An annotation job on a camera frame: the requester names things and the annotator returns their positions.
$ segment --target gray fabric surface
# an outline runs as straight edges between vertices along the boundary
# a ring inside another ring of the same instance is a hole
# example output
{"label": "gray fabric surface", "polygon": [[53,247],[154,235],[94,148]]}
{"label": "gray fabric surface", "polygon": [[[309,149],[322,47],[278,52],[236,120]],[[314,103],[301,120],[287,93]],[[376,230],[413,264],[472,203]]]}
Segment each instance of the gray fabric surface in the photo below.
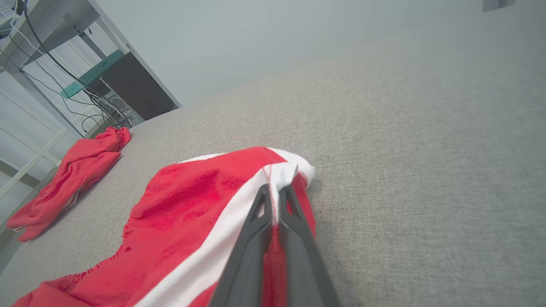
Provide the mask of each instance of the gray fabric surface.
{"label": "gray fabric surface", "polygon": [[544,306],[539,12],[408,30],[133,128],[106,177],[17,252],[2,305],[111,256],[160,168],[263,145],[316,167],[317,243],[342,305]]}

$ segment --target white wall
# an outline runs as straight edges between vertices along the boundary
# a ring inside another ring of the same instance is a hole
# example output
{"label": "white wall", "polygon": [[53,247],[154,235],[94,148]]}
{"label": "white wall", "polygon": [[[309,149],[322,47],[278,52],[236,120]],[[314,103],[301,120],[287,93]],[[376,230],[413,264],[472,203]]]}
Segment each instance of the white wall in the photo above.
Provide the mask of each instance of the white wall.
{"label": "white wall", "polygon": [[437,19],[477,0],[91,0],[174,97],[203,96]]}
{"label": "white wall", "polygon": [[[91,39],[106,55],[109,55],[117,49],[113,42],[95,23],[91,25],[91,31],[93,33],[90,35]],[[75,37],[69,42],[57,47],[52,51],[52,54],[61,62],[61,64],[63,64],[63,66],[75,75],[82,75],[100,62],[100,58],[80,37]],[[38,59],[38,62],[45,70],[53,75],[63,87],[72,83],[73,79],[61,71],[60,68],[56,67],[46,57],[42,56]],[[62,90],[36,63],[27,65],[24,68],[24,71],[39,79],[53,90]],[[66,118],[73,120],[78,116],[68,111],[61,96],[48,90],[39,82],[35,82],[35,84],[37,84],[53,104],[63,112]],[[79,93],[73,98],[84,103],[91,103],[89,98],[82,93]],[[82,113],[90,107],[89,105],[82,105],[70,100],[67,100],[66,103],[71,111],[77,113]],[[63,126],[17,81],[15,81],[8,72],[0,73],[0,110],[0,159],[16,169],[21,169],[25,166],[37,152],[13,138],[8,132],[14,133],[14,131],[16,131],[23,134],[32,142],[32,144],[36,144],[36,146],[41,149],[63,129]],[[100,114],[100,110],[92,107],[92,111],[88,115],[93,114]],[[99,116],[95,116],[94,118],[97,121],[100,119]],[[95,122],[91,119],[84,122],[84,128],[87,131],[94,125]],[[75,126],[82,134],[85,134],[85,131],[81,127],[81,122],[78,122]],[[49,151],[49,153],[58,160],[61,160],[75,142],[76,138],[71,134],[67,134]],[[41,180],[54,166],[55,165],[52,162],[42,158],[28,174]],[[0,173],[0,187],[4,186],[9,179],[8,176]],[[31,188],[18,182],[6,195],[0,198],[0,222],[4,221],[5,218],[11,214],[31,190]]]}

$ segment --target red cloth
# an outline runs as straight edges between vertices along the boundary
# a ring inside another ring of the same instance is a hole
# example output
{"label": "red cloth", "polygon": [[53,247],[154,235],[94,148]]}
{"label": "red cloth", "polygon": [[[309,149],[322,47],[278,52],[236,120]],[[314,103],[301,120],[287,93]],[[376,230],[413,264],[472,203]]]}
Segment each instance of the red cloth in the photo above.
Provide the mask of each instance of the red cloth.
{"label": "red cloth", "polygon": [[[123,243],[112,257],[86,272],[43,282],[15,306],[135,305],[202,248],[215,223],[223,219],[230,200],[244,190],[243,186],[248,189],[247,182],[270,169],[266,166],[283,162],[286,160],[275,152],[254,147],[161,169],[133,207],[123,229]],[[251,201],[260,185],[249,192]],[[315,220],[305,191],[306,178],[298,173],[292,186],[314,235]],[[243,220],[247,213],[238,212]],[[264,257],[264,306],[286,305],[285,267],[277,225]],[[188,278],[202,273],[196,271]],[[192,281],[190,284],[193,286],[175,288],[175,292],[197,291],[189,306],[206,307],[216,284],[201,290]]]}
{"label": "red cloth", "polygon": [[80,192],[92,187],[120,157],[119,151],[131,140],[129,129],[108,127],[94,139],[79,139],[64,156],[52,181],[35,199],[8,221],[15,231],[26,228],[19,241],[42,233],[63,210],[72,206]]}

